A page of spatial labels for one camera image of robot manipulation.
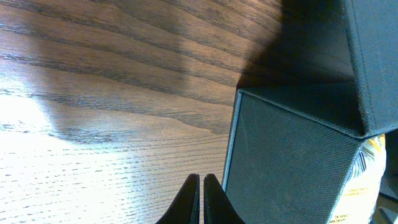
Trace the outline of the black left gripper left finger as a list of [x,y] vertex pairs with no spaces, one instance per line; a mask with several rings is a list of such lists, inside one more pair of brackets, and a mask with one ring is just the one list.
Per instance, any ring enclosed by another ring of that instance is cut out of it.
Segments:
[[156,224],[199,224],[200,176],[190,174],[167,211]]

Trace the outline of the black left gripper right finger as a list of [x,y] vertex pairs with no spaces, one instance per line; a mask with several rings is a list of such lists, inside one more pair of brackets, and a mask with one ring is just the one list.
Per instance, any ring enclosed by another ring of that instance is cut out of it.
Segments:
[[204,179],[204,224],[244,224],[214,174]]

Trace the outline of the dark green box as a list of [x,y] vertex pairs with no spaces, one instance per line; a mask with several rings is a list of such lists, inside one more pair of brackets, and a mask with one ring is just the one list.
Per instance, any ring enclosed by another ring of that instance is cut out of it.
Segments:
[[330,223],[362,143],[397,148],[397,2],[281,11],[240,79],[223,188],[246,223]]

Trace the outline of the yellow snack bag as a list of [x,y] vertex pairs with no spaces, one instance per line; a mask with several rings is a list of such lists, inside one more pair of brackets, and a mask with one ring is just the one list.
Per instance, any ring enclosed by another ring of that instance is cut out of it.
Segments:
[[386,135],[381,134],[365,140],[360,146],[348,181],[329,222],[370,223],[385,169]]

